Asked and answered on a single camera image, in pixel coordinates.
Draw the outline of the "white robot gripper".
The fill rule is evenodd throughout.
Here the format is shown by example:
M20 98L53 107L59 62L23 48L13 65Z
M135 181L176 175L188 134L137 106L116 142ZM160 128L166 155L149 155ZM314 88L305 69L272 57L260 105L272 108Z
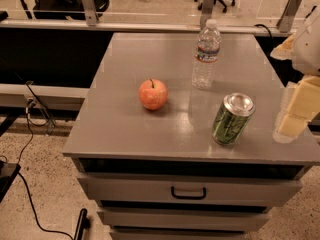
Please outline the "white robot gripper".
M292 59L293 68L306 75L298 83L287 84L277 116L277 133L296 138L320 113L320 7L315 6L297 33L275 47L270 56Z

